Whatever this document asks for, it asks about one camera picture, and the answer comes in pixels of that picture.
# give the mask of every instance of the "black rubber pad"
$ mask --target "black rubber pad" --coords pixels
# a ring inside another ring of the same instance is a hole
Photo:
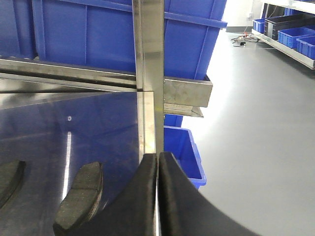
[[[12,161],[0,165],[0,208],[9,200],[23,178],[24,161]]]
[[[163,236],[256,236],[208,202],[173,154],[159,156],[158,202]]]
[[[102,182],[101,163],[93,162],[81,167],[77,173],[72,189],[96,189],[99,190]]]
[[[66,235],[94,216],[102,187],[102,164],[93,162],[82,166],[56,214],[53,226],[56,236]]]
[[[126,188],[91,221],[68,236],[152,236],[157,158],[145,154]]]

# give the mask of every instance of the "wall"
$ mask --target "wall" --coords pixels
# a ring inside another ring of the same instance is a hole
[[[262,5],[259,0],[227,0],[223,20],[228,27],[252,26],[247,17],[252,11],[253,19],[260,18]]]

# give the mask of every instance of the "black crate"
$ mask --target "black crate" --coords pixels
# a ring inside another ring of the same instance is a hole
[[[278,31],[315,24],[315,16],[299,14],[266,19],[264,34],[273,40],[278,40]]]

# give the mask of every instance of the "blue storage bin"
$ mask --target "blue storage bin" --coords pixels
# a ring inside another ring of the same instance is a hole
[[[166,76],[204,79],[226,0],[166,0]],[[33,0],[41,60],[135,72],[131,0]]]
[[[297,48],[297,39],[315,35],[315,30],[301,27],[283,29],[278,32],[278,41],[289,48]]]
[[[35,57],[32,0],[0,0],[0,56]]]
[[[298,38],[297,51],[313,60],[315,60],[315,36]]]
[[[311,30],[315,30],[315,25],[311,25],[311,26],[304,26],[305,28],[309,28]]]
[[[175,126],[175,127],[181,127],[183,122],[183,116],[178,115],[165,115],[164,119],[164,125],[166,126]]]
[[[297,11],[291,8],[285,8],[284,9],[284,16],[292,16],[292,15],[297,15],[297,14],[302,14],[303,11]]]
[[[197,145],[189,129],[165,126],[164,150],[174,154],[179,165],[197,189],[207,183]]]
[[[253,29],[255,31],[258,31],[259,33],[264,33],[265,32],[265,20],[276,18],[276,17],[278,17],[278,16],[253,20]]]

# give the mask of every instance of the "metal shelf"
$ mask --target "metal shelf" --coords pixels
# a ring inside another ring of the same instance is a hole
[[[308,68],[314,70],[315,69],[315,60],[312,60],[308,57],[306,57],[303,54],[300,54],[294,49],[288,48],[287,46],[265,36],[264,34],[261,34],[255,30],[252,29],[252,34],[255,35],[258,39],[261,41],[269,44],[270,46],[274,47],[275,49],[278,49],[279,51],[283,52],[284,54],[287,54],[289,57],[297,60],[298,62],[304,64]]]
[[[261,0],[261,2],[315,14],[315,1]]]

